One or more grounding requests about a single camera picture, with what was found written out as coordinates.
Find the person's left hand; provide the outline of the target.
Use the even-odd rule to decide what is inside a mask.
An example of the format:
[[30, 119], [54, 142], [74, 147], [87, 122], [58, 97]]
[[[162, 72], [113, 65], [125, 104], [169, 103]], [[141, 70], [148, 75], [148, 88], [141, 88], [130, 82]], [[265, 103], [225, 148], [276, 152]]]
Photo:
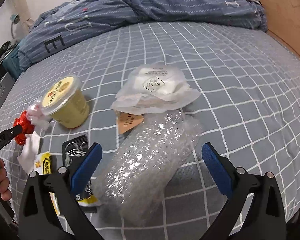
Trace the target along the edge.
[[9, 185], [10, 180], [7, 177], [5, 163], [2, 159], [0, 159], [0, 194], [3, 201], [8, 201], [12, 198], [12, 193], [8, 189]]

